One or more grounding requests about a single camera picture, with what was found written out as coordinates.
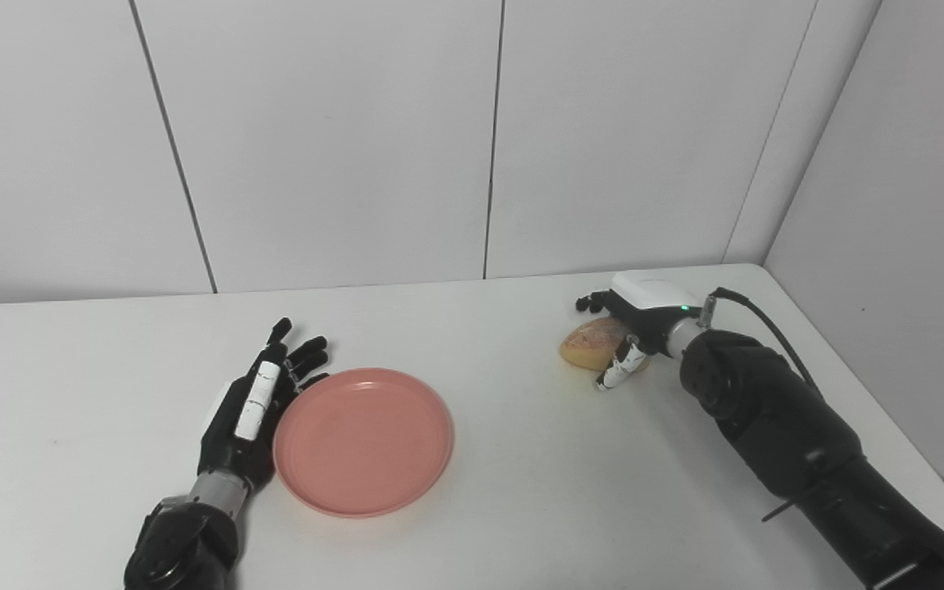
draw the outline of pink plate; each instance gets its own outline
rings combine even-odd
[[[279,479],[301,502],[345,518],[397,511],[435,483],[453,429],[428,385],[387,369],[332,374],[279,421]]]

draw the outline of white wall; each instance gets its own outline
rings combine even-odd
[[[814,5],[509,2],[488,276],[719,262]]]
[[[483,276],[499,0],[139,0],[221,291]]]
[[[126,2],[0,0],[0,302],[207,290]]]
[[[873,4],[136,0],[224,291],[760,261]],[[0,0],[0,302],[194,230],[126,2]]]
[[[944,2],[885,2],[767,266],[944,474]]]

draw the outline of robotic arm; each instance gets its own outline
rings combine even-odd
[[[786,501],[783,508],[801,509],[867,588],[944,590],[944,530],[869,465],[857,434],[824,402],[791,348],[801,374],[754,338],[711,328],[718,296],[748,305],[774,328],[738,293],[719,288],[697,306],[675,285],[632,273],[579,299],[578,310],[607,309],[632,331],[599,388],[613,388],[645,355],[681,361],[683,388],[753,474]]]
[[[288,352],[288,318],[272,329],[265,350],[228,388],[202,436],[198,477],[187,496],[166,497],[146,516],[126,565],[126,590],[224,590],[239,559],[236,516],[272,479],[272,440],[282,412],[326,377],[326,339]]]

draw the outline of bread roll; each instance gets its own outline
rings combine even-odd
[[[629,329],[613,317],[601,317],[581,324],[570,336],[563,340],[559,347],[559,356],[571,365],[582,369],[601,372],[606,369],[618,344],[625,340]],[[651,364],[651,358],[643,360],[636,369],[637,372],[646,369]]]

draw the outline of black cable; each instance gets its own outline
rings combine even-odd
[[[755,303],[750,302],[749,298],[745,295],[741,295],[738,291],[731,291],[730,288],[718,287],[712,292],[711,296],[718,299],[727,299],[728,302],[739,303],[739,305],[748,307],[749,311],[756,314],[756,317],[760,318],[760,321],[763,321],[764,325],[767,325],[767,328],[770,329],[771,333],[778,339],[778,342],[782,344],[782,348],[786,350],[786,354],[792,359],[793,365],[796,365],[796,369],[799,370],[803,381],[810,385],[810,388],[818,392],[819,395],[821,394],[818,385],[814,382],[814,378],[810,377],[810,372],[808,372],[806,366],[803,365],[803,361],[801,361],[801,358],[797,355],[797,351],[794,350],[793,345],[786,339],[786,335],[782,333],[782,330],[764,313],[764,310],[761,310]]]

